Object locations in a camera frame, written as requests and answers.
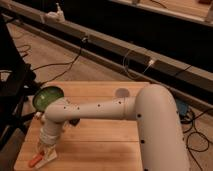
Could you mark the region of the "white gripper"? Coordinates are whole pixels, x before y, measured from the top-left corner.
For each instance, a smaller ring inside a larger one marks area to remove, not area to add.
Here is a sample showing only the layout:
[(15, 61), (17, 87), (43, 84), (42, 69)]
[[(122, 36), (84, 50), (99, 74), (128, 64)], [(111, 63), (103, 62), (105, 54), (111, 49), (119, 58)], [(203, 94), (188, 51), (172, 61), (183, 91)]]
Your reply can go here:
[[(40, 135), (39, 135), (39, 141), (37, 143), (36, 151), (39, 154), (42, 154), (45, 152), (44, 155), (44, 160), (47, 162), (51, 162), (52, 160), (57, 158), (57, 152), (54, 146), (57, 143), (57, 141), (60, 138), (61, 133), (56, 132), (56, 133), (48, 133), (44, 128), (40, 129)], [(47, 147), (44, 150), (44, 144), (51, 146)]]

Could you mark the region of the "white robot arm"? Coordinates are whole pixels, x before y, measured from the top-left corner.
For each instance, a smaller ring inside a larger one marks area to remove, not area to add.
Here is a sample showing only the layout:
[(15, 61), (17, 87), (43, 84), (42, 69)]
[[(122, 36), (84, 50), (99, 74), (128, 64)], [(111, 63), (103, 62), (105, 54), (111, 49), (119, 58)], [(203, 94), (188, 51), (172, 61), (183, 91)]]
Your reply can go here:
[(133, 97), (78, 105), (61, 88), (49, 86), (35, 95), (33, 106), (45, 118), (39, 141), (46, 146), (57, 143), (67, 121), (123, 120), (135, 124), (141, 171), (190, 171), (176, 102), (161, 85), (148, 85)]

